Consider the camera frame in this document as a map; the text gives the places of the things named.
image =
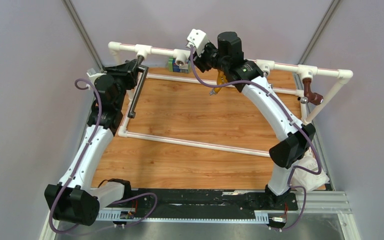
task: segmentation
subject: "yellow object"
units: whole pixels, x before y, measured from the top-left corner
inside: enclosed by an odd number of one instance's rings
[[[223,71],[218,70],[218,76],[217,76],[217,85],[226,83],[225,81],[225,73]],[[222,88],[221,87],[215,87],[211,90],[209,93],[210,95],[218,94]]]

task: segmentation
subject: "black wire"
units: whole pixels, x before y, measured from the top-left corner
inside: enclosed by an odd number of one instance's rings
[[[102,180],[102,181],[100,182],[100,184],[98,185],[98,188],[99,188],[105,181],[108,182],[108,179],[104,179],[104,180]]]

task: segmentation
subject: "gray floor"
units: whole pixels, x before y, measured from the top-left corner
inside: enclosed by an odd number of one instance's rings
[[[289,214],[292,224],[296,215]],[[92,226],[79,226],[72,233],[88,233],[112,225],[108,221],[97,221]],[[69,224],[61,225],[65,229]],[[162,223],[142,222],[132,228],[111,228],[82,237],[57,235],[56,240],[343,240],[341,226],[336,214],[304,214],[295,228],[285,232],[268,230],[261,224],[234,223]]]

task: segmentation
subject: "wall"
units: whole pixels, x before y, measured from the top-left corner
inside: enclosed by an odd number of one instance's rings
[[[0,0],[0,239],[38,239],[55,184],[77,151],[92,58],[61,1]]]
[[[384,239],[384,1],[342,1],[306,64],[354,71],[316,123],[362,239]],[[313,84],[326,93],[333,80]]]
[[[111,41],[185,49],[192,29],[217,35],[235,31],[248,59],[296,64],[332,0],[73,0],[104,65]],[[125,59],[134,54],[124,53]],[[147,65],[165,66],[167,57],[149,56]]]

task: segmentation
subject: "white plastic bag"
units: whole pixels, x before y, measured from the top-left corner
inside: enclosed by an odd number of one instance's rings
[[[311,153],[309,155],[304,156],[299,161],[298,166],[304,167],[313,172],[318,171],[317,161]],[[299,168],[295,170],[290,181],[292,186],[303,186],[307,193],[313,191],[314,189],[318,189],[320,186],[328,182],[329,177],[323,170],[319,175],[314,175]],[[297,188],[296,190],[300,193],[304,192],[302,188]]]

